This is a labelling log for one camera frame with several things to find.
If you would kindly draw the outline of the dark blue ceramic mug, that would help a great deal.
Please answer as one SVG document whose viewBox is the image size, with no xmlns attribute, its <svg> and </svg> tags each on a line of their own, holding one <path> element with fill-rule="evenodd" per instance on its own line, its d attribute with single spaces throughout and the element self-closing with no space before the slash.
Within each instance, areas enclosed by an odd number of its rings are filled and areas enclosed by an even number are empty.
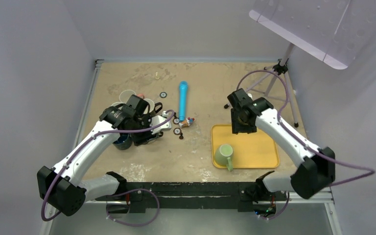
<svg viewBox="0 0 376 235">
<path fill-rule="evenodd" d="M 126 150 L 132 146 L 132 138 L 129 134 L 121 134 L 120 137 L 113 142 L 113 145 L 119 150 Z"/>
</svg>

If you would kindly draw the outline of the grey teal ceramic mug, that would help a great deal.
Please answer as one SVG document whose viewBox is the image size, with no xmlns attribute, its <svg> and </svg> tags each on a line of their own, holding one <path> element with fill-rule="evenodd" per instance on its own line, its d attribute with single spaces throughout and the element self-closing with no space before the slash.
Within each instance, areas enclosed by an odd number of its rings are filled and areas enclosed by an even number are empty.
<svg viewBox="0 0 376 235">
<path fill-rule="evenodd" d="M 119 101 L 119 102 L 115 102 L 115 103 L 111 104 L 110 106 L 111 107 L 116 107 L 117 109 L 121 110 L 122 107 L 124 106 L 124 104 L 125 103 Z"/>
</svg>

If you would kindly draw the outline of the pink ceramic mug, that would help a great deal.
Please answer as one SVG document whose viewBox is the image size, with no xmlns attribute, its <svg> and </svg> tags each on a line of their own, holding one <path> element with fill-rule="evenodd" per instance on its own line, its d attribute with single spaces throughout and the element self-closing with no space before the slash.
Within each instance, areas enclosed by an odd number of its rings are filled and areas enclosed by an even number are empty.
<svg viewBox="0 0 376 235">
<path fill-rule="evenodd" d="M 134 90 L 124 90 L 120 93 L 119 100 L 120 102 L 126 103 L 132 95 L 144 99 L 144 94 L 137 94 Z"/>
</svg>

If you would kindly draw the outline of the light green ceramic mug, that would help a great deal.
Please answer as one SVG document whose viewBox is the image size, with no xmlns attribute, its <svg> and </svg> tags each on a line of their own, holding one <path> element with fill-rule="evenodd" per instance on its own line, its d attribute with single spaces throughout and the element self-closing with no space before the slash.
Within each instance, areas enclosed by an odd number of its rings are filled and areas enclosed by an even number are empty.
<svg viewBox="0 0 376 235">
<path fill-rule="evenodd" d="M 233 171 L 233 155 L 234 149 L 229 144 L 219 146 L 214 154 L 214 161 L 218 166 L 227 168 L 228 171 Z"/>
</svg>

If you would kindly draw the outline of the black ceramic mug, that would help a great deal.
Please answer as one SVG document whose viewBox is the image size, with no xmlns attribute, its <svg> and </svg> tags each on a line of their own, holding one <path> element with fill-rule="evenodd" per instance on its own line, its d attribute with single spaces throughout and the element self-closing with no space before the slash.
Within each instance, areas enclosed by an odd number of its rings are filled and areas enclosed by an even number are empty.
<svg viewBox="0 0 376 235">
<path fill-rule="evenodd" d="M 163 104 L 161 102 L 155 103 L 153 100 L 149 98 L 145 98 L 144 101 L 148 103 L 148 106 L 144 111 L 145 115 L 149 114 L 151 116 L 155 116 L 163 108 Z"/>
</svg>

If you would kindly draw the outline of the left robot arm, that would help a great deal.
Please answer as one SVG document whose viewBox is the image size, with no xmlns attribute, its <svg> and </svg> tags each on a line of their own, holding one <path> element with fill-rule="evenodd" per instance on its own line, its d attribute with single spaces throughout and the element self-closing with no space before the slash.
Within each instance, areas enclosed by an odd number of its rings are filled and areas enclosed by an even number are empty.
<svg viewBox="0 0 376 235">
<path fill-rule="evenodd" d="M 144 111 L 149 103 L 132 95 L 125 104 L 110 106 L 99 116 L 94 128 L 75 149 L 53 167 L 43 166 L 37 173 L 39 195 L 43 199 L 41 216 L 53 220 L 59 214 L 74 215 L 85 202 L 102 196 L 121 200 L 128 193 L 127 181 L 115 172 L 84 181 L 97 158 L 124 134 L 141 136 L 144 142 L 158 138 L 170 127 L 173 110 L 167 118 Z"/>
</svg>

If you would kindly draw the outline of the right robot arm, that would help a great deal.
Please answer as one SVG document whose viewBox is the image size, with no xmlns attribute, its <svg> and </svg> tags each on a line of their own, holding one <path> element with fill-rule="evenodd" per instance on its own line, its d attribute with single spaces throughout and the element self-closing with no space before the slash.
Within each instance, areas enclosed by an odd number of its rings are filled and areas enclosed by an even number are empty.
<svg viewBox="0 0 376 235">
<path fill-rule="evenodd" d="M 290 174 L 270 171 L 256 179 L 255 192 L 267 199 L 277 191 L 292 191 L 309 199 L 335 180 L 335 153 L 305 139 L 280 116 L 264 97 L 252 100 L 243 89 L 227 97 L 231 105 L 232 133 L 262 130 L 289 156 L 297 168 Z"/>
</svg>

